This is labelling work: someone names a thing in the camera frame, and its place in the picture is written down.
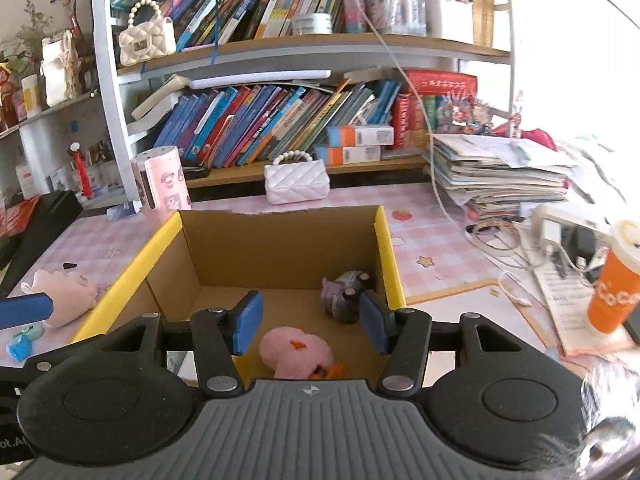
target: orange drink cup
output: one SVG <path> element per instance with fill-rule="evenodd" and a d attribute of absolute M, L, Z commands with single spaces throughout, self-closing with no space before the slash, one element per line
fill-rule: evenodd
<path fill-rule="evenodd" d="M 610 334 L 640 301 L 640 222 L 621 220 L 612 241 L 587 316 L 598 332 Z"/>

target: blue gripper pad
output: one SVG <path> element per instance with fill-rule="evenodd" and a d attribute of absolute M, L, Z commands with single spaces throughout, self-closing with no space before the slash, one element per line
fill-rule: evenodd
<path fill-rule="evenodd" d="M 235 318 L 235 330 L 231 337 L 233 354 L 243 355 L 262 323 L 262 294 L 257 290 L 250 290 L 229 315 L 232 319 Z"/>
<path fill-rule="evenodd" d="M 0 330 L 49 319 L 53 301 L 39 292 L 0 301 Z"/>
<path fill-rule="evenodd" d="M 365 290 L 360 296 L 360 322 L 374 350 L 380 355 L 391 352 L 391 341 L 385 331 L 385 316 L 393 315 L 375 292 Z"/>

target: white purse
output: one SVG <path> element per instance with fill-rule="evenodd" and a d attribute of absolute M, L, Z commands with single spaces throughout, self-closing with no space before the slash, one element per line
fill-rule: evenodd
<path fill-rule="evenodd" d="M 79 69 L 80 59 L 70 30 L 64 31 L 61 40 L 42 40 L 40 73 L 45 77 L 47 105 L 55 106 L 67 99 L 78 97 Z"/>
<path fill-rule="evenodd" d="M 281 164 L 293 157 L 305 162 Z M 305 152 L 287 152 L 277 156 L 272 166 L 264 167 L 264 187 L 270 204 L 289 204 L 305 200 L 319 200 L 329 195 L 329 176 L 323 160 L 313 160 Z"/>
<path fill-rule="evenodd" d="M 136 12 L 143 5 L 153 7 L 156 15 L 149 22 L 134 26 Z M 118 43 L 120 44 L 120 62 L 123 66 L 175 54 L 174 22 L 171 18 L 162 17 L 158 2 L 141 0 L 131 7 L 129 27 L 120 33 Z"/>

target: bookshelf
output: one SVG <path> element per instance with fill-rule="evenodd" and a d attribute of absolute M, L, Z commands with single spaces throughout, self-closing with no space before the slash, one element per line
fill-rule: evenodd
<path fill-rule="evenodd" d="M 510 53 L 496 48 L 487 48 L 457 41 L 437 40 L 435 38 L 418 38 L 416 36 L 395 36 L 386 34 L 386 43 L 396 55 L 405 54 L 412 57 L 443 57 L 468 61 L 485 61 L 498 64 L 510 64 Z M 218 48 L 215 64 L 218 66 L 238 61 L 247 63 L 251 60 L 269 58 L 271 66 L 282 60 L 285 70 L 292 63 L 291 56 L 303 66 L 308 59 L 330 54 L 347 53 L 374 54 L 387 56 L 384 46 L 372 32 L 365 34 L 318 34 L 308 36 L 285 36 L 284 38 L 266 38 L 263 40 L 236 41 L 223 44 Z M 211 64 L 212 46 L 187 50 L 172 56 L 153 59 L 144 65 L 134 65 L 118 70 L 118 83 L 127 84 L 173 73 L 203 68 Z"/>
<path fill-rule="evenodd" d="M 222 186 L 224 184 L 239 184 L 241 182 L 255 182 L 264 180 L 264 167 L 266 162 L 256 162 L 248 166 L 223 168 L 211 170 L 208 176 L 187 181 L 190 189 L 197 187 Z M 343 164 L 341 166 L 329 166 L 328 174 L 339 173 L 369 173 L 371 171 L 399 171 L 420 170 L 425 166 L 421 155 L 408 156 L 406 158 L 393 158 L 380 160 L 379 162 L 362 162 L 360 164 Z"/>
<path fill-rule="evenodd" d="M 191 79 L 231 74 L 274 72 L 279 70 L 331 70 L 332 80 L 343 73 L 371 66 L 394 68 L 388 51 L 371 33 L 287 36 L 224 44 L 212 60 L 213 47 L 179 52 L 152 60 L 144 65 L 116 68 L 114 32 L 125 23 L 123 15 L 115 16 L 110 0 L 92 0 L 94 9 L 94 42 L 100 90 L 118 168 L 129 200 L 137 200 L 138 192 L 130 165 L 137 153 L 136 141 L 144 134 L 131 137 L 127 122 L 141 92 L 156 88 L 159 81 L 174 73 Z M 510 96 L 513 96 L 514 44 L 511 52 L 434 38 L 385 36 L 389 49 L 405 68 L 460 70 L 461 61 L 481 61 L 511 67 Z M 393 171 L 421 168 L 421 157 L 400 158 L 328 168 L 329 174 L 369 171 Z M 191 180 L 190 188 L 218 186 L 263 179 L 263 164 L 252 164 L 224 170 L 212 170 L 206 178 Z"/>

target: pink toy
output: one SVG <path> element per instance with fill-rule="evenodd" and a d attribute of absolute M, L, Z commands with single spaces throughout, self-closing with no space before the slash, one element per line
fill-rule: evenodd
<path fill-rule="evenodd" d="M 275 379 L 308 379 L 319 368 L 334 367 L 334 354 L 322 338 L 290 326 L 269 330 L 260 341 L 258 353 L 275 371 Z"/>
<path fill-rule="evenodd" d="M 60 272 L 49 274 L 37 270 L 33 285 L 22 282 L 20 288 L 25 294 L 44 292 L 53 301 L 53 314 L 44 323 L 57 328 L 82 316 L 95 306 L 98 289 L 88 277 L 80 272 Z"/>

